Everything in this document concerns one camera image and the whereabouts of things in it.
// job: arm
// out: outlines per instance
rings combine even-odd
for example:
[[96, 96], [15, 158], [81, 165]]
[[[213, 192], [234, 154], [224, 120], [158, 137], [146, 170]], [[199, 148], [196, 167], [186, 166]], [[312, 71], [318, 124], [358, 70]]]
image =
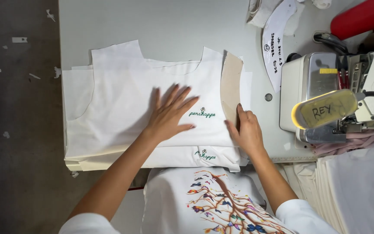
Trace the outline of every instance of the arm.
[[256, 115], [252, 111], [243, 111], [242, 105], [237, 106], [240, 119], [240, 131], [232, 122], [226, 120], [226, 125], [232, 138], [249, 155], [258, 173], [263, 190], [274, 213], [284, 202], [298, 199], [289, 184], [279, 173], [263, 147], [262, 131]]
[[178, 122], [199, 98], [195, 97], [181, 105], [191, 88], [186, 88], [175, 98], [178, 89], [179, 85], [176, 85], [162, 106], [160, 91], [157, 89], [148, 126], [79, 201], [68, 219], [82, 213], [97, 213], [111, 221], [133, 178], [154, 148], [161, 141], [195, 127], [178, 125]]

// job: sleeve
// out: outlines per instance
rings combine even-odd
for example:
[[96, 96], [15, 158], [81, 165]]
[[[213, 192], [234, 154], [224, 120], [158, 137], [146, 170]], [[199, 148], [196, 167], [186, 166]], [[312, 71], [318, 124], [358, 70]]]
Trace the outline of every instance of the sleeve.
[[305, 200], [292, 199], [281, 204], [275, 215], [285, 226], [299, 234], [339, 234]]
[[59, 234], [120, 234], [111, 223], [100, 214], [84, 213], [69, 219]]

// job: tree print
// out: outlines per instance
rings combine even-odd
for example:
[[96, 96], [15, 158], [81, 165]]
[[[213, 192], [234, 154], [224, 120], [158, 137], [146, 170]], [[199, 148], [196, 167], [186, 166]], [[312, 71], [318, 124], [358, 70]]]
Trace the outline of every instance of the tree print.
[[205, 234], [214, 231], [222, 234], [293, 233], [278, 224], [260, 205], [254, 204], [248, 195], [232, 193], [222, 180], [229, 179], [226, 174], [214, 175], [206, 170], [195, 174], [199, 176], [192, 182], [194, 189], [187, 194], [198, 198], [190, 200], [187, 207], [201, 215], [202, 220], [213, 223], [203, 230]]

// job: pink fabric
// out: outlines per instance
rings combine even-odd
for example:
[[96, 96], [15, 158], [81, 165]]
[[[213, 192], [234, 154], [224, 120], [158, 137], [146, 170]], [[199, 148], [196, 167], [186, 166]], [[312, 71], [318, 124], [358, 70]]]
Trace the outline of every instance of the pink fabric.
[[355, 149], [370, 148], [374, 143], [374, 130], [347, 133], [346, 140], [346, 143], [313, 144], [315, 147], [313, 153], [316, 156], [321, 154], [336, 155]]

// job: red machine part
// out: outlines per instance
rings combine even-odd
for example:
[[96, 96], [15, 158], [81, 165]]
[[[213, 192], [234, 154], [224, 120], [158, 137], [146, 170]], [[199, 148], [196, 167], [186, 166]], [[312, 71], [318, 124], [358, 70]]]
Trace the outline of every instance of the red machine part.
[[330, 24], [331, 33], [340, 40], [374, 29], [374, 0], [366, 0], [337, 15]]

